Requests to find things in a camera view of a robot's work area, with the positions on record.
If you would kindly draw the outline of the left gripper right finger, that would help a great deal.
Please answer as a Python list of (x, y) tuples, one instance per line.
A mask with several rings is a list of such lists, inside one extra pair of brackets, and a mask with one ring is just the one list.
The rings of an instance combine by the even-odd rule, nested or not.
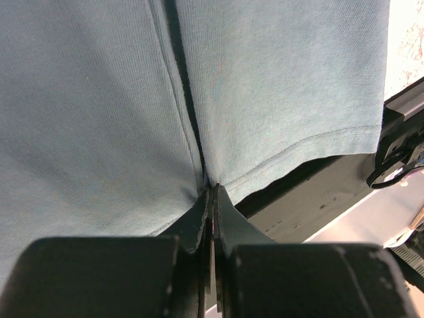
[(223, 317), (416, 317), (394, 257), (375, 244), (279, 244), (213, 190)]

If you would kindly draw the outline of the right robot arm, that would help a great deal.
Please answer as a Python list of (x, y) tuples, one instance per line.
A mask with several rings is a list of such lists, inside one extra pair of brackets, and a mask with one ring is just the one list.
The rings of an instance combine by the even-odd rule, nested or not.
[(371, 189), (390, 187), (423, 171), (423, 79), (384, 102), (383, 126), (374, 171), (366, 179)]

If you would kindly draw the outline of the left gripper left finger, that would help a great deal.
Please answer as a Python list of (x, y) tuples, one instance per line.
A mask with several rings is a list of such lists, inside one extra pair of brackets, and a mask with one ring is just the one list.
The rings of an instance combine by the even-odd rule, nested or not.
[(155, 237), (41, 238), (19, 256), (2, 317), (203, 317), (210, 191)]

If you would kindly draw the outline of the blue t shirt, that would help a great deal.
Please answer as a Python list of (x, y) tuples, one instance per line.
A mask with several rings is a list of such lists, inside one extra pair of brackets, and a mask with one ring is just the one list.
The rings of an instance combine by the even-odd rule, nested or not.
[(34, 240), (146, 236), (371, 154), (388, 1), (2, 1), (1, 282)]

